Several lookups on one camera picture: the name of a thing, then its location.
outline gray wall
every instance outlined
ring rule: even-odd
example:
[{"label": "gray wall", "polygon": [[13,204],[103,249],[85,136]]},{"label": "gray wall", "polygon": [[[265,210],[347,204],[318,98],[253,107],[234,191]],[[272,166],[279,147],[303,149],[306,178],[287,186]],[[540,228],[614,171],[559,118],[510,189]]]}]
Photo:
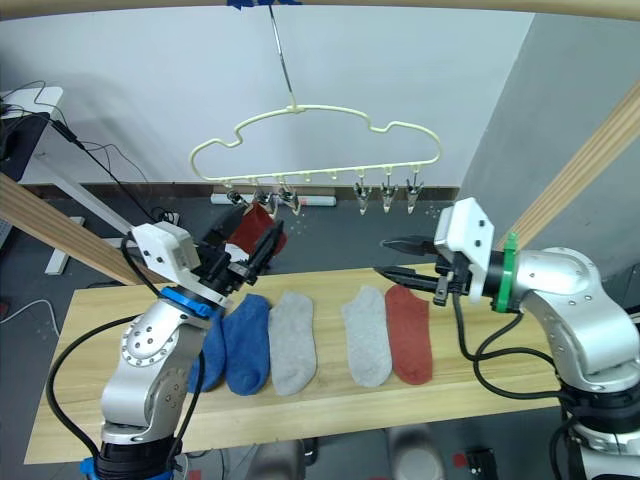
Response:
[{"label": "gray wall", "polygon": [[[640,79],[640,23],[536,15],[465,177],[496,239]],[[604,275],[640,261],[640,141],[528,248],[566,246]]]}]

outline desk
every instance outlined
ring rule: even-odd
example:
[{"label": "desk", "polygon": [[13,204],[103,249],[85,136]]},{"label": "desk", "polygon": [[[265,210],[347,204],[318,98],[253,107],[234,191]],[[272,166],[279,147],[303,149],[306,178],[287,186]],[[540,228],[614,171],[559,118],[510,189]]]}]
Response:
[{"label": "desk", "polygon": [[[416,267],[433,274],[431,265]],[[554,400],[517,401],[484,390],[471,364],[458,350],[453,310],[430,305],[430,335],[434,377],[411,386],[392,375],[379,388],[356,385],[349,373],[340,306],[352,300],[361,285],[386,291],[391,282],[372,269],[298,273],[261,277],[255,287],[243,287],[232,297],[237,305],[249,292],[275,304],[282,291],[295,290],[314,301],[313,331],[318,356],[314,379],[297,395],[279,397],[268,383],[257,395],[240,397],[222,385],[200,397],[184,439],[185,451],[224,448],[275,440],[488,415],[552,406]],[[143,312],[153,296],[144,286],[75,292],[56,350],[80,334],[110,320]],[[475,349],[490,333],[511,320],[489,310],[488,301],[463,301],[467,341]],[[99,444],[100,396],[118,360],[123,327],[105,332],[78,348],[59,372],[56,392],[67,414]],[[548,352],[536,320],[526,317],[497,346],[528,346]],[[486,362],[483,371],[501,387],[515,391],[556,389],[549,365],[524,355]],[[26,463],[80,460],[84,446],[58,423],[41,399],[27,450]]]}]

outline black cable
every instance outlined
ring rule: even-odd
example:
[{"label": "black cable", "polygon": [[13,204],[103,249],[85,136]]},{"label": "black cable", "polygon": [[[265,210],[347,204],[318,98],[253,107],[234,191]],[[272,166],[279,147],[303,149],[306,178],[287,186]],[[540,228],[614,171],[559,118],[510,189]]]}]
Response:
[{"label": "black cable", "polygon": [[[489,335],[480,344],[480,346],[478,347],[478,350],[476,352],[476,355],[475,355],[476,358],[473,360],[473,373],[475,374],[476,378],[478,379],[478,382],[480,382],[480,384],[484,388],[489,390],[490,392],[495,393],[496,395],[500,395],[500,396],[506,397],[506,398],[511,398],[511,399],[514,399],[514,400],[536,400],[536,399],[541,399],[541,398],[557,398],[559,400],[564,400],[564,401],[569,402],[569,403],[574,403],[573,402],[573,398],[571,398],[570,395],[568,395],[567,393],[565,393],[563,391],[560,391],[560,390],[547,390],[547,391],[542,391],[542,392],[527,392],[527,393],[510,392],[508,390],[503,390],[502,388],[496,387],[495,385],[490,383],[486,378],[484,378],[484,376],[482,375],[482,372],[480,371],[480,361],[486,359],[486,358],[483,358],[484,350],[492,342],[497,340],[499,337],[501,337],[505,333],[509,332],[510,330],[514,329],[516,326],[518,326],[518,324],[522,321],[523,316],[524,316],[524,314],[519,313],[518,315],[516,315],[516,318],[514,318],[510,323],[508,323],[507,325],[502,327],[497,332]],[[537,350],[524,351],[524,350],[521,350],[520,348],[518,348],[517,350],[518,351],[515,352],[515,353],[525,353],[525,354],[529,354],[529,355],[536,355],[536,356],[538,356],[540,358],[543,358],[541,356],[544,355],[542,352],[538,352]]]},{"label": "black cable", "polygon": [[497,332],[494,332],[493,334],[489,335],[489,337],[487,337],[480,344],[480,347],[478,347],[476,354],[472,355],[471,353],[469,353],[466,345],[465,334],[464,334],[464,316],[462,314],[462,308],[460,306],[459,294],[453,294],[453,306],[454,306],[454,311],[456,316],[456,324],[458,327],[458,343],[460,345],[460,351],[462,352],[462,355],[465,358],[467,358],[468,360],[471,360],[471,362],[473,363],[473,373],[476,376],[478,382],[480,382],[480,384],[484,388],[486,388],[492,393],[495,393],[496,395],[500,395],[506,398],[511,398],[514,400],[536,400],[541,398],[558,398],[561,400],[565,400],[569,403],[573,403],[573,399],[568,394],[559,390],[543,391],[543,392],[527,392],[527,393],[518,393],[518,392],[510,392],[508,390],[503,390],[499,387],[496,387],[491,382],[489,382],[482,374],[482,371],[480,370],[480,361],[488,360],[490,358],[501,357],[504,355],[514,355],[514,354],[533,355],[542,360],[545,360],[546,362],[554,366],[553,359],[549,357],[549,355],[531,348],[513,347],[513,348],[504,348],[504,349],[496,350],[489,353],[484,353],[484,350],[492,342],[494,342],[499,337],[501,337],[505,333],[515,328],[522,321],[522,318],[523,318],[522,313],[518,314],[516,318],[514,318],[510,323],[508,323],[507,325],[499,329]]},{"label": "black cable", "polygon": [[535,350],[533,348],[527,348],[527,347],[502,348],[500,350],[495,350],[493,352],[482,353],[480,356],[478,356],[477,354],[472,355],[471,353],[469,353],[469,350],[467,349],[467,343],[466,343],[465,332],[464,332],[464,315],[462,313],[462,307],[460,306],[459,294],[453,294],[453,309],[455,311],[456,325],[458,328],[458,345],[460,346],[460,351],[462,352],[462,355],[470,362],[473,362],[475,360],[488,360],[491,358],[501,357],[503,355],[513,355],[513,354],[521,353],[525,355],[536,356],[544,360],[545,362],[549,363],[551,366],[555,367],[553,358],[551,358],[549,355],[547,355],[546,353],[540,352],[538,350]]},{"label": "black cable", "polygon": [[118,155],[120,155],[125,161],[127,161],[133,168],[135,168],[138,171],[138,173],[140,174],[140,176],[142,177],[144,182],[147,185],[149,184],[149,179],[144,174],[144,172],[142,170],[140,170],[140,167],[138,167],[135,164],[135,162],[133,162],[133,160],[130,160],[129,157],[127,157],[124,153],[122,153],[122,150],[120,150],[120,148],[115,143],[107,143],[106,145],[103,145],[101,143],[89,142],[89,141],[84,141],[84,140],[81,141],[80,143],[82,143],[82,144],[88,143],[89,145],[96,145],[96,148],[87,148],[87,150],[89,152],[95,152],[96,150],[104,150],[104,152],[107,154],[107,156],[109,156],[109,152],[108,152],[109,147],[115,149],[115,151],[118,152]]},{"label": "black cable", "polygon": [[2,100],[4,101],[5,98],[13,95],[18,90],[23,90],[23,89],[25,89],[25,88],[27,88],[30,85],[33,85],[35,83],[41,83],[42,85],[40,86],[40,90],[38,91],[38,93],[36,94],[36,96],[33,99],[33,104],[34,105],[45,105],[47,107],[53,108],[56,112],[58,112],[60,114],[60,117],[62,118],[62,121],[64,122],[65,126],[68,127],[69,124],[67,123],[67,119],[65,118],[64,113],[62,113],[62,110],[60,110],[60,108],[58,108],[56,105],[52,105],[51,103],[44,103],[44,102],[39,102],[38,101],[38,98],[40,98],[40,95],[42,95],[42,92],[44,91],[44,89],[47,86],[47,82],[45,82],[44,80],[34,80],[33,82],[25,83],[24,85],[21,85],[18,88],[14,88],[9,93],[7,93],[4,97],[2,97]]},{"label": "black cable", "polygon": [[189,421],[193,416],[193,411],[196,409],[196,404],[198,403],[198,397],[200,396],[200,391],[202,390],[202,384],[204,383],[204,352],[200,350],[198,354],[198,361],[200,362],[200,368],[198,368],[198,380],[196,382],[196,389],[193,392],[193,396],[191,397],[191,403],[189,404],[189,408],[187,409],[187,413],[184,416],[184,420],[182,421],[182,425],[180,425],[180,430],[178,430],[178,434],[176,435],[171,448],[169,449],[169,453],[167,455],[167,470],[171,470],[173,466],[173,457],[175,457],[178,448],[182,444],[182,437],[184,437],[184,433],[187,431],[187,427],[189,426]]},{"label": "black cable", "polygon": [[75,423],[73,423],[73,421],[64,413],[64,411],[60,407],[60,404],[58,403],[55,390],[54,390],[56,375],[58,374],[58,371],[60,370],[60,367],[62,366],[66,358],[80,344],[82,344],[83,342],[87,341],[88,339],[90,339],[94,335],[97,335],[100,332],[116,327],[118,325],[122,325],[123,323],[131,322],[136,317],[137,315],[133,315],[131,317],[121,318],[120,320],[114,320],[112,322],[105,323],[104,325],[100,325],[99,327],[96,327],[93,330],[88,331],[84,335],[81,335],[80,337],[76,338],[73,342],[71,342],[71,344],[67,348],[65,348],[62,351],[62,353],[58,356],[58,358],[56,358],[56,360],[53,362],[53,365],[51,365],[51,370],[49,371],[49,376],[47,377],[45,392],[47,395],[47,403],[49,404],[49,408],[51,408],[51,411],[56,416],[56,418],[60,421],[60,423],[62,423],[67,428],[67,430],[69,430],[73,435],[75,435],[78,438],[78,440],[84,443],[84,445],[89,449],[89,452],[91,453],[91,456],[94,458],[94,460],[100,453],[98,451],[98,447],[96,447],[95,443],[93,443],[93,440],[91,440],[91,438],[89,438],[89,436],[86,433],[84,433],[80,429],[80,427],[78,427]]},{"label": "black cable", "polygon": [[131,234],[123,237],[122,241],[120,242],[120,251],[122,252],[122,256],[124,257],[127,264],[129,264],[129,267],[131,267],[131,270],[133,270],[133,273],[135,273],[136,276],[140,279],[140,281],[144,283],[147,286],[147,288],[149,288],[149,290],[151,290],[156,297],[160,297],[161,295],[158,289],[155,287],[153,283],[151,283],[151,280],[149,280],[144,275],[144,273],[142,273],[140,268],[138,268],[138,264],[133,261],[133,259],[131,258],[131,255],[129,254],[129,250],[127,250],[127,242],[129,240],[132,240],[130,235]]},{"label": "black cable", "polygon": [[135,197],[135,196],[134,196],[134,195],[129,191],[129,189],[128,189],[127,187],[125,187],[125,186],[124,186],[124,184],[123,184],[120,180],[118,180],[118,179],[116,178],[116,176],[115,176],[113,173],[111,173],[111,170],[109,170],[107,167],[105,167],[104,165],[102,165],[102,163],[100,163],[100,161],[95,157],[95,155],[93,155],[93,153],[91,153],[89,150],[87,150],[87,149],[85,148],[85,146],[84,146],[84,145],[82,145],[82,143],[80,143],[80,142],[75,143],[75,142],[74,142],[74,144],[75,144],[75,145],[77,145],[77,146],[78,146],[78,148],[80,148],[80,150],[82,150],[84,153],[86,153],[87,155],[89,155],[89,157],[91,157],[91,159],[92,159],[92,160],[93,160],[93,161],[94,161],[94,162],[95,162],[95,163],[96,163],[96,164],[97,164],[97,165],[98,165],[102,170],[104,170],[105,172],[107,172],[107,175],[109,175],[109,176],[111,177],[111,179],[112,179],[114,182],[116,182],[116,183],[118,184],[118,187],[120,187],[120,190],[122,190],[122,191],[127,195],[127,197],[129,197],[129,199],[130,199],[133,203],[135,203],[135,204],[136,204],[136,206],[140,209],[140,211],[142,211],[142,212],[147,216],[147,218],[148,218],[149,220],[151,220],[152,222],[155,222],[155,219],[151,216],[151,214],[147,211],[147,209],[146,209],[146,208],[144,208],[144,207],[142,206],[142,204],[138,201],[138,199],[137,199],[137,198],[136,198],[136,197]]},{"label": "black cable", "polygon": [[[22,111],[22,113],[28,113],[30,115],[37,115],[40,116],[42,118],[44,118],[45,120],[47,120],[51,126],[60,134],[62,135],[68,142],[74,144],[76,147],[78,147],[80,150],[82,150],[85,154],[87,154],[91,160],[93,160],[102,170],[104,170],[107,175],[109,175],[109,177],[111,177],[111,179],[116,182],[116,184],[118,185],[118,187],[120,188],[120,190],[122,190],[122,192],[129,197],[129,199],[140,209],[140,211],[152,222],[156,222],[156,219],[153,218],[153,216],[147,211],[146,208],[144,208],[144,206],[142,206],[142,204],[140,203],[140,201],[135,197],[135,195],[133,195],[133,193],[131,193],[129,191],[129,189],[111,172],[111,168],[107,168],[105,167],[100,160],[98,160],[95,155],[93,155],[93,153],[91,153],[92,151],[95,150],[99,150],[99,149],[87,149],[83,143],[91,143],[94,144],[94,142],[80,142],[78,140],[77,135],[75,135],[71,129],[69,129],[69,127],[66,124],[63,123],[59,123],[57,120],[51,120],[48,116],[40,113],[40,112],[32,112],[30,110],[25,110],[24,108],[18,106],[20,111]],[[22,123],[23,121],[25,121],[28,117],[24,117],[16,123],[14,125],[12,125],[13,130],[15,130],[17,128],[17,126]],[[5,138],[8,138],[10,132],[6,132],[6,134],[4,135]],[[123,158],[125,158],[128,162],[132,163],[131,160],[127,159],[124,155],[122,155]],[[111,164],[110,158],[109,158],[109,154],[107,153],[107,161],[109,162],[109,167]]]},{"label": "black cable", "polygon": [[560,439],[564,436],[564,434],[571,428],[577,419],[576,417],[571,417],[568,420],[560,425],[553,435],[551,435],[551,439],[549,439],[549,462],[551,463],[551,471],[553,472],[553,478],[555,480],[562,480],[562,474],[560,473],[560,467],[558,466],[558,443],[560,443]]},{"label": "black cable", "polygon": [[194,453],[185,453],[185,455],[190,458],[191,460],[195,459],[195,458],[202,458],[205,455],[208,455],[211,453],[211,450],[203,450],[202,452],[198,453],[198,454],[194,454]]},{"label": "black cable", "polygon": [[220,475],[220,480],[224,480],[224,474],[226,470],[226,467],[224,465],[224,453],[222,452],[222,450],[218,450],[218,452],[220,452],[220,463],[222,464],[222,474]]},{"label": "black cable", "polygon": [[460,352],[462,356],[473,362],[475,357],[469,353],[467,350],[467,341],[465,340],[464,334],[464,316],[462,314],[462,307],[460,306],[460,294],[454,293],[453,297],[453,311],[456,314],[456,326],[458,327],[458,346],[460,347]]}]

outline wooden beam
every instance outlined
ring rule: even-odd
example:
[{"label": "wooden beam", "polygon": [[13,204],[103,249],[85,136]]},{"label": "wooden beam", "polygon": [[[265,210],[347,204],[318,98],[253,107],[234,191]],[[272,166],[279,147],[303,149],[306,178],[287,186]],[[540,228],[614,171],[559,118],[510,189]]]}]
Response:
[{"label": "wooden beam", "polygon": [[[4,174],[0,174],[0,218],[125,285],[141,283],[120,251]],[[141,269],[154,283],[167,281]]]},{"label": "wooden beam", "polygon": [[505,233],[498,246],[504,246],[509,231],[518,233],[520,247],[526,246],[639,135],[640,81]]},{"label": "wooden beam", "polygon": [[[305,5],[372,5],[513,10],[640,20],[638,0],[303,0]],[[227,5],[226,0],[0,0],[3,19],[153,7]]]}]

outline metal wire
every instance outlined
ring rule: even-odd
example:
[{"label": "metal wire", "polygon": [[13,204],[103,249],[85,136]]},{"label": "metal wire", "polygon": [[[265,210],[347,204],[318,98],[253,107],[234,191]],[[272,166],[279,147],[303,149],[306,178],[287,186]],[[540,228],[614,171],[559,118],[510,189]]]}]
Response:
[{"label": "metal wire", "polygon": [[273,15],[273,8],[269,5],[269,15],[271,16],[271,26],[273,27],[273,35],[276,38],[276,47],[278,47],[278,55],[280,55],[280,64],[282,65],[282,73],[284,79],[287,82],[287,89],[289,95],[291,95],[291,106],[297,107],[296,97],[293,94],[293,88],[291,87],[291,80],[289,79],[289,73],[287,72],[287,64],[284,61],[284,54],[282,53],[282,44],[280,43],[280,35],[278,35],[278,25],[276,24],[276,17]]}]

